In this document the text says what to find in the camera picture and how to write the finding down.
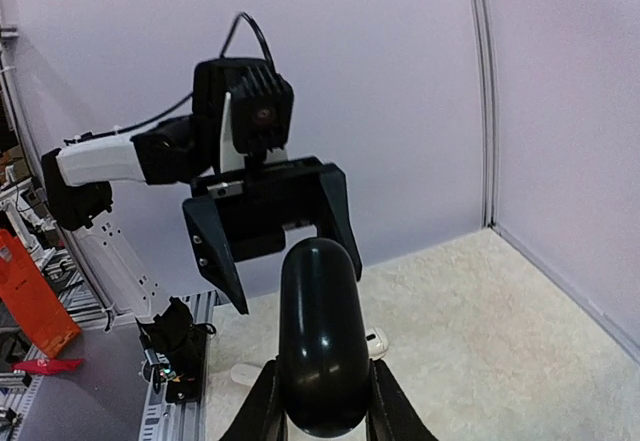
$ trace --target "red object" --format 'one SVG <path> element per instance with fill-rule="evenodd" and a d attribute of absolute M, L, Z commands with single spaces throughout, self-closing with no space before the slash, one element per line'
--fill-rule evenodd
<path fill-rule="evenodd" d="M 19 239 L 0 229 L 0 298 L 48 358 L 80 333 Z"/>
<path fill-rule="evenodd" d="M 32 359 L 11 365 L 14 371 L 25 371 L 29 374 L 58 374 L 64 371 L 75 371 L 84 363 L 84 359 Z"/>

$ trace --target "white wall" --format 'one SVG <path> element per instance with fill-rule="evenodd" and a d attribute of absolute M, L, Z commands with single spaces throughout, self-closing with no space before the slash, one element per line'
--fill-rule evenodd
<path fill-rule="evenodd" d="M 127 125 L 191 89 L 244 9 L 296 94 L 293 155 L 347 173 L 353 227 L 371 264 L 478 229 L 482 137 L 470 0 L 4 0 L 22 36 L 19 84 L 41 150 Z M 243 28 L 231 54 L 257 54 Z M 115 211 L 151 274 L 206 287 L 192 259 L 184 186 L 115 187 Z M 277 287 L 277 260 L 243 269 Z"/>
<path fill-rule="evenodd" d="M 489 11 L 498 222 L 640 344 L 640 0 Z"/>

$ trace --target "black cable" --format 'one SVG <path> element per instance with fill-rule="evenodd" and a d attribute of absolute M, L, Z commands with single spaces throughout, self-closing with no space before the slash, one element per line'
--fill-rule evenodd
<path fill-rule="evenodd" d="M 108 136 L 114 136 L 116 134 L 123 134 L 123 133 L 128 133 L 130 131 L 133 131 L 134 129 L 139 129 L 142 128 L 143 126 L 146 126 L 147 124 L 151 124 L 154 123 L 156 121 L 158 121 L 159 119 L 164 118 L 165 116 L 167 116 L 168 114 L 173 113 L 176 109 L 178 109 L 179 107 L 181 107 L 183 104 L 185 104 L 187 101 L 189 101 L 191 99 L 191 97 L 193 96 L 193 92 L 187 94 L 184 98 L 182 98 L 180 101 L 178 101 L 176 104 L 174 104 L 173 106 L 171 106 L 170 108 L 165 109 L 164 111 L 162 111 L 160 114 L 156 114 L 154 117 L 149 118 L 145 121 L 141 121 L 139 123 L 133 124 L 131 126 L 127 126 L 126 128 L 122 128 L 118 131 L 105 131 L 104 133 L 98 133 L 98 134 L 92 134 L 91 136 L 88 136 L 84 139 L 81 139 L 79 141 L 76 141 L 75 139 L 65 139 L 64 142 L 67 145 L 70 144 L 76 144 L 77 142 L 82 142 L 82 141 L 88 141 L 90 139 L 99 139 L 99 138 L 106 138 Z"/>
<path fill-rule="evenodd" d="M 224 58 L 224 55 L 227 52 L 227 48 L 229 48 L 229 45 L 231 44 L 231 40 L 233 39 L 233 35 L 236 34 L 236 29 L 238 28 L 238 24 L 240 23 L 241 19 L 244 19 L 249 24 L 249 26 L 251 26 L 251 29 L 253 30 L 253 34 L 255 34 L 256 38 L 258 38 L 258 43 L 260 44 L 260 48 L 262 49 L 262 54 L 264 55 L 264 59 L 267 61 L 267 63 L 269 63 L 269 66 L 275 71 L 275 65 L 273 64 L 273 57 L 271 56 L 271 50 L 269 49 L 267 40 L 264 38 L 264 34 L 262 34 L 262 30 L 260 29 L 260 26 L 258 26 L 258 23 L 256 23 L 255 20 L 244 11 L 241 11 L 240 13 L 238 13 L 235 19 L 233 20 L 233 24 L 231 25 L 229 34 L 227 34 L 227 39 L 222 45 L 222 50 L 220 51 L 220 57 Z"/>
<path fill-rule="evenodd" d="M 13 205 L 16 207 L 16 211 L 17 211 L 18 213 L 26 213 L 26 212 L 27 212 L 27 211 L 29 211 L 30 209 L 33 209 L 33 208 L 35 208 L 36 206 L 38 206 L 38 205 L 42 204 L 42 201 L 38 200 L 38 202 L 37 202 L 36 204 L 34 204 L 33 206 L 29 206 L 29 207 L 27 207 L 27 208 L 20 209 L 20 208 L 18 207 L 18 200 L 19 200 L 19 199 L 20 199 L 20 190 L 18 189 L 18 183 L 16 183 L 16 199 L 15 199 L 15 201 L 13 202 Z"/>

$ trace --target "white object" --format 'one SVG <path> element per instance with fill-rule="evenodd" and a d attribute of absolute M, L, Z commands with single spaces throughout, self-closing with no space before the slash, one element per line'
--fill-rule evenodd
<path fill-rule="evenodd" d="M 374 361 L 382 358 L 389 350 L 389 338 L 381 328 L 373 327 L 365 332 L 369 357 Z M 231 368 L 231 379 L 243 386 L 253 386 L 262 368 L 255 364 L 240 363 Z"/>
<path fill-rule="evenodd" d="M 62 148 L 56 160 L 65 184 L 82 186 L 118 180 L 144 183 L 144 174 L 131 138 L 158 124 L 159 121 L 128 133 L 88 139 Z"/>
<path fill-rule="evenodd" d="M 240 363 L 231 368 L 231 379 L 233 382 L 243 386 L 253 386 L 262 368 L 254 364 Z"/>
<path fill-rule="evenodd" d="M 389 338 L 381 328 L 375 326 L 367 329 L 364 337 L 367 340 L 369 357 L 374 361 L 382 358 L 389 350 Z"/>
<path fill-rule="evenodd" d="M 93 219 L 91 228 L 75 231 L 76 237 L 93 260 L 91 267 L 117 311 L 131 310 L 141 323 L 151 323 L 168 307 L 169 296 L 151 280 L 112 219 L 111 213 L 101 213 Z"/>

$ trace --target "orange object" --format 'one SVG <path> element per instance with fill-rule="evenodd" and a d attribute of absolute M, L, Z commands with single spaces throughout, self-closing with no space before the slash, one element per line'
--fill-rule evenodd
<path fill-rule="evenodd" d="M 24 334 L 49 358 L 55 358 L 80 334 L 80 327 L 20 240 L 4 229 L 0 229 L 0 298 Z"/>

